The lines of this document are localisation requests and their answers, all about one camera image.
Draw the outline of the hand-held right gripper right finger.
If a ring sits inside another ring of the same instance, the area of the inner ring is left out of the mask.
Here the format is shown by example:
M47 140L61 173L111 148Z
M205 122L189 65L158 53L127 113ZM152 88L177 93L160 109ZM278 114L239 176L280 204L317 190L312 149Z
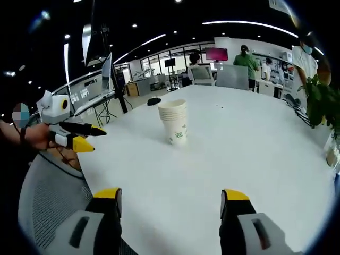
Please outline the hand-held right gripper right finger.
M219 228L222 254L296 254L284 231L266 214L257 213L247 195L223 189Z

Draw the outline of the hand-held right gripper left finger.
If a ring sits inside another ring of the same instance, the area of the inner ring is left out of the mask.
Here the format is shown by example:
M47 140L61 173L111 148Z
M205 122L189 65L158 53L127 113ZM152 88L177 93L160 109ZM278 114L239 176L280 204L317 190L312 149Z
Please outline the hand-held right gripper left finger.
M122 189L97 192L85 210L78 210L56 229L48 254L119 254Z

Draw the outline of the person's left hand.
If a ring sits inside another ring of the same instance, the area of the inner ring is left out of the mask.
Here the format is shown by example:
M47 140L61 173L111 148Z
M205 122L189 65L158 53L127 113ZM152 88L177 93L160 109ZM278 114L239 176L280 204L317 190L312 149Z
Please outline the person's left hand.
M57 147L57 144L50 139L49 126L45 123L23 127L20 130L20 139L26 145L38 150Z

